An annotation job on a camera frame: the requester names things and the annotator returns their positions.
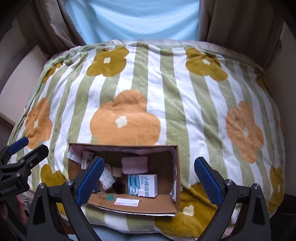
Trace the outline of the small black cylinder cap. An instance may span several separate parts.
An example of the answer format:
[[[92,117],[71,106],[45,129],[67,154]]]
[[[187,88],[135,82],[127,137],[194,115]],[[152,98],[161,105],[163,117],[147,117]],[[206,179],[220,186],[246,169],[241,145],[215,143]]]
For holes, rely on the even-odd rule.
[[[124,194],[125,193],[125,189],[126,189],[126,184],[122,180],[116,180],[112,184],[112,190],[116,194]]]

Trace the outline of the pink towel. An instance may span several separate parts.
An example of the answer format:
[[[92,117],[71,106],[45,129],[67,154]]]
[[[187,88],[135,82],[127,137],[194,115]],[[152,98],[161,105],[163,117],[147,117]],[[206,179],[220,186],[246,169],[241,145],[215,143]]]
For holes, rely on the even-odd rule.
[[[123,157],[121,159],[122,172],[126,175],[137,175],[148,172],[148,157],[137,156],[137,157]]]

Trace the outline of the white crumpled packet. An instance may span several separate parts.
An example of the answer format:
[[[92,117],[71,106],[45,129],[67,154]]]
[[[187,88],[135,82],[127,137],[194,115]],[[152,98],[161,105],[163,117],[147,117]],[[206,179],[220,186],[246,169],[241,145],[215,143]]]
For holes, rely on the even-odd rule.
[[[104,170],[102,175],[99,178],[99,181],[102,185],[102,188],[106,191],[112,187],[112,185],[115,183],[115,179],[112,176],[112,168],[109,164],[104,164]]]

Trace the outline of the brown cardboard box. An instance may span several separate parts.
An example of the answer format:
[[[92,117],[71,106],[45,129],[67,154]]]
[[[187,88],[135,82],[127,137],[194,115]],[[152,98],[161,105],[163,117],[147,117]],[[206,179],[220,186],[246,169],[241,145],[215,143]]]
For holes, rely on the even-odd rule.
[[[175,216],[180,210],[180,165],[177,146],[69,145],[68,176],[82,170],[87,153],[101,157],[105,173],[114,183],[92,194],[88,204],[98,208],[138,215]]]

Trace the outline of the light blue white carton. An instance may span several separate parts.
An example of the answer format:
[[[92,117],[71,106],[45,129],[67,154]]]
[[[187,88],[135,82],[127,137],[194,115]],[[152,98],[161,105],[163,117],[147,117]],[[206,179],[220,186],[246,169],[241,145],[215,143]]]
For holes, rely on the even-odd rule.
[[[156,174],[128,175],[127,185],[129,195],[148,198],[155,198],[158,195]]]

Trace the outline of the floral striped fleece blanket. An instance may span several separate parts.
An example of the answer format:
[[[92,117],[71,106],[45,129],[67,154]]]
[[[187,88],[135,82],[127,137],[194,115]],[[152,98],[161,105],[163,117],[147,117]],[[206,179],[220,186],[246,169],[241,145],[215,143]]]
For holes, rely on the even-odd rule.
[[[279,111],[251,59],[214,44],[111,42],[70,49],[43,69],[9,143],[28,137],[14,163],[40,144],[48,157],[32,171],[30,190],[62,184],[70,143],[177,145],[181,210],[174,217],[82,207],[92,224],[120,232],[198,237],[216,211],[195,172],[202,156],[225,179],[258,183],[269,214],[285,189]]]

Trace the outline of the light blue bed sheet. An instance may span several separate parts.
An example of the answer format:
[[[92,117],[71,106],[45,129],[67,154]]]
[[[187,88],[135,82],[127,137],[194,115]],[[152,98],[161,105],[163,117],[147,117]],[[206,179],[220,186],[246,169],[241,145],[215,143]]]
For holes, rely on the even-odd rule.
[[[199,1],[65,1],[86,44],[121,40],[198,40]]]

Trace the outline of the beige curtain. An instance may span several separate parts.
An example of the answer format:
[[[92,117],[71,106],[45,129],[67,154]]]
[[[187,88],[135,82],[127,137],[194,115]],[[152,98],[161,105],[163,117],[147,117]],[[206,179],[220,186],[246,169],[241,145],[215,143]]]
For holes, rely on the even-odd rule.
[[[269,1],[199,3],[199,40],[242,53],[264,69],[278,50],[283,24]]]

